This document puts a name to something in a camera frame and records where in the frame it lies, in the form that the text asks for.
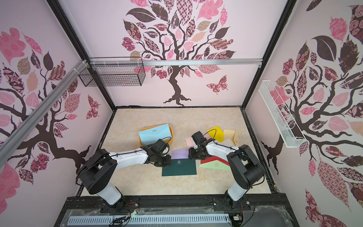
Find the purple envelope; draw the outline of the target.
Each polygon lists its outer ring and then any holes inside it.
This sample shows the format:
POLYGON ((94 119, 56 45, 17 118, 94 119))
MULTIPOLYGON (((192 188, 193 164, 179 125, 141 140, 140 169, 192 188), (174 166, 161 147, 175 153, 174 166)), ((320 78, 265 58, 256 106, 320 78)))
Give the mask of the purple envelope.
POLYGON ((171 156, 172 156, 172 159, 188 159, 189 148, 173 150, 171 153, 171 156))

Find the dark green envelope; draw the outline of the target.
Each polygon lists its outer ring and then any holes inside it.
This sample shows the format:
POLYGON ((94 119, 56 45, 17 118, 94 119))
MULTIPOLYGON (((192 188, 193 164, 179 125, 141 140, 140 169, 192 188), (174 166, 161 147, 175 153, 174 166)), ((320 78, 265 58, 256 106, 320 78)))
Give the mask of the dark green envelope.
POLYGON ((191 176, 196 174, 196 161, 193 159, 172 159, 170 166, 162 168, 162 176, 191 176))

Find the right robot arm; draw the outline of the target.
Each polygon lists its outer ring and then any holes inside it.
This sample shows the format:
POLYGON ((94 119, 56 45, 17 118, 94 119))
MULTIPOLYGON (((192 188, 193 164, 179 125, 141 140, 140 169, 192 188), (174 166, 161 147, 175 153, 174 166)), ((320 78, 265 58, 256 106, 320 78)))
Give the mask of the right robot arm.
POLYGON ((217 157, 229 163, 234 178, 234 183, 226 191, 224 198, 224 203, 229 208, 240 204, 244 195, 264 178, 261 162, 249 146, 228 146, 213 138, 206 139, 200 131, 192 135, 192 140, 193 147, 189 148, 189 159, 206 160, 217 157))

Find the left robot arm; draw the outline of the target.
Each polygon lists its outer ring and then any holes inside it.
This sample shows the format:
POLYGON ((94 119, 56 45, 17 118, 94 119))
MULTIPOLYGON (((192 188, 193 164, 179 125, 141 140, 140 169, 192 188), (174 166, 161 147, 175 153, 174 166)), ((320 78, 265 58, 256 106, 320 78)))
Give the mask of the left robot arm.
POLYGON ((170 166, 169 150, 169 144, 162 139, 125 152, 115 153, 99 149, 77 171, 76 182, 81 181, 90 195, 96 194, 101 197, 111 210, 121 212, 127 206, 127 202, 120 190, 110 182, 113 174, 134 165, 170 166))

